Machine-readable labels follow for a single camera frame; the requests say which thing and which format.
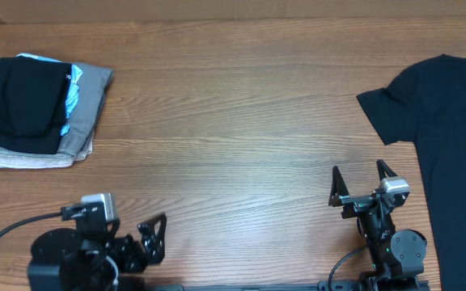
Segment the black polo shirt Sydrogen logo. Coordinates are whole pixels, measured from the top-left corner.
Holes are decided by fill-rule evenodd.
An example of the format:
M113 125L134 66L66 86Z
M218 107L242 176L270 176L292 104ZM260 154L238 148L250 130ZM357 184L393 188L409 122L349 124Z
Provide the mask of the black polo shirt Sydrogen logo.
M25 154L57 153L71 70L65 62L0 58L0 147Z

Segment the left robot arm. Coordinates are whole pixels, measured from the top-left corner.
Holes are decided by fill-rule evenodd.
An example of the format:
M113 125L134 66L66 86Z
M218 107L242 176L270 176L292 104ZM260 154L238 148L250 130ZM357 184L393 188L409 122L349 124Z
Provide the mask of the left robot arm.
M33 291L149 290L133 275L160 264L165 256L167 216L138 224L141 239L117 237L118 219L88 214L76 228L42 234L32 244L28 280Z

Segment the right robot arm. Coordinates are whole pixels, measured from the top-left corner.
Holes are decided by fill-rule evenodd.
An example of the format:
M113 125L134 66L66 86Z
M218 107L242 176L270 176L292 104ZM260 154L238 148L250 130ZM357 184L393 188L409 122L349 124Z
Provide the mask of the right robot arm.
M416 230L397 230L392 220L393 210L406 202L410 186L384 160L376 161L379 185L365 196L351 196L342 174L333 167L333 180L328 205L341 207L341 217L357 220L358 232L366 244L351 251L333 267L320 289L392 291L428 290L427 281L418 280L424 272L426 237ZM373 269L361 272L356 280L335 280L336 270L349 258L370 253Z

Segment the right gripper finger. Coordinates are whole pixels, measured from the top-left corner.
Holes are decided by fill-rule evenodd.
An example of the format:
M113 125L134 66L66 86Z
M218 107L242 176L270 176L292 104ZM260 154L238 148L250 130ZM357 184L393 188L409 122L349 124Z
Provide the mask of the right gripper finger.
M344 204L343 200L348 199L350 193L346 187L345 181L341 175L338 166L333 167L333 180L331 192L328 198L328 205L332 207L339 207Z
M397 177L397 174L387 165L387 163L383 159L378 159L376 161L376 166L380 180L391 177Z

